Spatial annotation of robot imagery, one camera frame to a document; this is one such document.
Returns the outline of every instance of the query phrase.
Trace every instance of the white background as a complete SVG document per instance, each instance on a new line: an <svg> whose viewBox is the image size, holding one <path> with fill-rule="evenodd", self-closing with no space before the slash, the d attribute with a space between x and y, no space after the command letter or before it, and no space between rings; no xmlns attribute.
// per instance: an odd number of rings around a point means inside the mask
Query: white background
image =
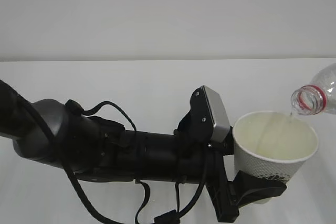
<svg viewBox="0 0 336 224"><path fill-rule="evenodd" d="M222 96L231 124L257 110L289 113L290 95L334 59L2 62L0 79L31 102L74 99L88 109L112 100L132 118L140 131L172 134L189 110L192 92L206 84ZM129 124L114 109L101 116ZM316 130L320 149L287 184L279 198L240 210L236 224L331 224L336 220L336 116L303 118ZM227 172L233 175L229 160ZM134 183L82 183L94 206L104 215L134 223L143 189ZM150 182L152 196L140 214L141 223L174 209L173 183ZM195 185L181 186L182 206ZM10 140L0 141L0 222L6 224L98 224L77 198L61 169L18 157ZM206 191L182 223L215 224Z"/></svg>
<svg viewBox="0 0 336 224"><path fill-rule="evenodd" d="M0 0L0 60L334 57L335 0Z"/></svg>

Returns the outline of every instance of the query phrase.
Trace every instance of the bottle mouth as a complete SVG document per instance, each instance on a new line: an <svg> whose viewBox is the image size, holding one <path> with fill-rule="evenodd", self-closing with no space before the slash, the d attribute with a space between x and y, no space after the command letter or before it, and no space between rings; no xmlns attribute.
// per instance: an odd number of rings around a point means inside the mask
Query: bottle mouth
<svg viewBox="0 0 336 224"><path fill-rule="evenodd" d="M292 95L292 107L301 115L314 115L327 106L324 91L315 85L307 85L296 90Z"/></svg>

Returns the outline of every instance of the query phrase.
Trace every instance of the clear plastic bottle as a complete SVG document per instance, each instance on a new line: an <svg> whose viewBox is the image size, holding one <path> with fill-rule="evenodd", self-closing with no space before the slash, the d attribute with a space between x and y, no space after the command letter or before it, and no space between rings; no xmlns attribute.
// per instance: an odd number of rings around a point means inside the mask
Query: clear plastic bottle
<svg viewBox="0 0 336 224"><path fill-rule="evenodd" d="M322 69L309 85L296 90L291 104L300 115L336 114L336 63Z"/></svg>

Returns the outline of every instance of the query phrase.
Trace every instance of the black robotic arm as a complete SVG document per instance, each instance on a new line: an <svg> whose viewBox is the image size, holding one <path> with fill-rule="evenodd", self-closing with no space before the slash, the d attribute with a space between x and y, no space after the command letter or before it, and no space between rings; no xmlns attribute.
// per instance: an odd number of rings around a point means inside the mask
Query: black robotic arm
<svg viewBox="0 0 336 224"><path fill-rule="evenodd" d="M104 105L118 109L134 130L127 131L118 122L94 116ZM102 223L119 224L94 209L78 180L135 180L145 189L139 211L149 199L149 186L140 180L175 182L177 189L180 183L198 184L186 207L156 217L156 224L180 223L204 185L219 222L234 222L239 207L282 194L286 189L282 182L241 171L234 181L228 181L223 156L234 153L233 136L221 98L201 86L193 92L190 105L173 135L138 132L112 102L102 102L88 111L73 100L65 105L52 99L30 103L0 81L0 135L13 140L19 156L64 169L86 209Z"/></svg>

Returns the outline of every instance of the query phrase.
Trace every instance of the white paper cup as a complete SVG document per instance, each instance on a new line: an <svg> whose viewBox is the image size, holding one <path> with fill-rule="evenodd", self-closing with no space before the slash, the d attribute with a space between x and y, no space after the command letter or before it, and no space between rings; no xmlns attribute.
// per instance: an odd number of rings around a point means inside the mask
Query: white paper cup
<svg viewBox="0 0 336 224"><path fill-rule="evenodd" d="M242 116L234 125L233 137L235 172L283 183L319 145L315 131L306 122L273 111Z"/></svg>

